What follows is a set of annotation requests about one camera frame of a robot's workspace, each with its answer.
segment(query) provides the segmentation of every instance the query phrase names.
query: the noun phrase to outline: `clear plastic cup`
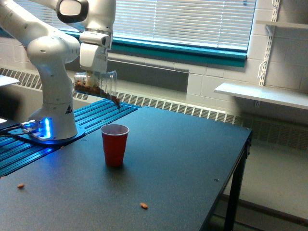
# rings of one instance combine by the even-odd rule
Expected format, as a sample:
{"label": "clear plastic cup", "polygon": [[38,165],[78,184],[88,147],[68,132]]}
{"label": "clear plastic cup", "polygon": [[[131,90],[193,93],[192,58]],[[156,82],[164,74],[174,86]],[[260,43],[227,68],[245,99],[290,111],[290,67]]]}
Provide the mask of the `clear plastic cup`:
{"label": "clear plastic cup", "polygon": [[101,74],[99,72],[76,73],[74,89],[77,92],[111,99],[116,93],[116,71]]}
{"label": "clear plastic cup", "polygon": [[123,164],[129,128],[120,124],[101,127],[105,162],[108,166],[119,167]]}

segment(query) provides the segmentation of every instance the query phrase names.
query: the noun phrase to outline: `window blinds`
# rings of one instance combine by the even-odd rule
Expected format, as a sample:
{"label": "window blinds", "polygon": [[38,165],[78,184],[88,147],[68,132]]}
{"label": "window blinds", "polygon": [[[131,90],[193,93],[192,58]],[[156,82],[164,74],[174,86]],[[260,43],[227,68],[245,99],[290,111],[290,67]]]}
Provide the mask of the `window blinds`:
{"label": "window blinds", "polygon": [[[16,2],[59,29],[56,13]],[[256,0],[117,0],[114,36],[184,46],[247,50]]]}

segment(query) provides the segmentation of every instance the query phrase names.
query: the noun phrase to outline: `blue led light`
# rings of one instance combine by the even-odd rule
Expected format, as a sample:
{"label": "blue led light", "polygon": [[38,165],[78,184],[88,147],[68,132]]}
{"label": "blue led light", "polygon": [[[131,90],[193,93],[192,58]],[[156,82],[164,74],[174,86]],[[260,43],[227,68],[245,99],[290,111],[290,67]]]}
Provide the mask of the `blue led light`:
{"label": "blue led light", "polygon": [[44,124],[45,124],[45,131],[46,131],[46,138],[51,137],[51,129],[50,129],[50,122],[48,118],[44,119]]}

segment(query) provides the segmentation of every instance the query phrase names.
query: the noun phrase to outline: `radiator vent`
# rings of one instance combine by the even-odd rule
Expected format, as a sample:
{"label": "radiator vent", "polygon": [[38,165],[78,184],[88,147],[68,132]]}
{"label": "radiator vent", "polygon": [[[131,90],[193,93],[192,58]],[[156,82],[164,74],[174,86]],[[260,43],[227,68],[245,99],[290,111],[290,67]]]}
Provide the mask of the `radiator vent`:
{"label": "radiator vent", "polygon": [[[19,80],[18,85],[25,86],[28,88],[34,88],[42,90],[42,82],[39,75],[34,75],[30,73],[10,70],[6,68],[0,68],[0,75],[8,76]],[[77,93],[75,90],[73,92],[73,98],[87,100],[88,95]]]}
{"label": "radiator vent", "polygon": [[[38,75],[0,68],[0,75],[9,76],[18,79],[18,85],[42,89],[42,83]],[[308,129],[297,128],[288,123],[278,124],[275,121],[260,119],[259,117],[244,118],[241,116],[223,113],[221,111],[199,107],[191,104],[169,101],[155,97],[145,97],[140,95],[116,93],[121,102],[137,105],[150,106],[172,112],[197,116],[205,119],[212,119],[237,126],[251,128],[254,131],[254,139],[289,146],[301,150],[308,149]],[[88,95],[73,91],[73,98],[87,100]]]}

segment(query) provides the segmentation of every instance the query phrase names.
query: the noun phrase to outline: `shelf bracket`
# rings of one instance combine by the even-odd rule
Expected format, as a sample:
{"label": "shelf bracket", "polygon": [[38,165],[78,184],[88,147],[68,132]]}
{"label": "shelf bracket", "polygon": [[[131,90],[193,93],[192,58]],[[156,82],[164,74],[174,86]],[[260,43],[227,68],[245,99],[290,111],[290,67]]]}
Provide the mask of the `shelf bracket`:
{"label": "shelf bracket", "polygon": [[277,10],[279,8],[280,2],[279,2],[279,0],[272,0],[271,4]]}
{"label": "shelf bracket", "polygon": [[266,25],[266,29],[269,33],[269,36],[273,36],[274,35],[274,32],[275,32],[275,27],[274,26],[271,26],[271,25]]}
{"label": "shelf bracket", "polygon": [[[279,7],[280,7],[281,0],[272,0],[272,4],[274,7],[272,22],[277,22],[278,14],[279,14]],[[273,44],[274,34],[275,34],[275,26],[266,25],[266,29],[269,32],[268,42],[265,50],[264,60],[259,66],[258,72],[258,79],[259,79],[259,86],[265,85],[265,79],[268,71],[268,66],[270,62],[270,52]],[[260,107],[260,101],[256,101],[255,107]]]}

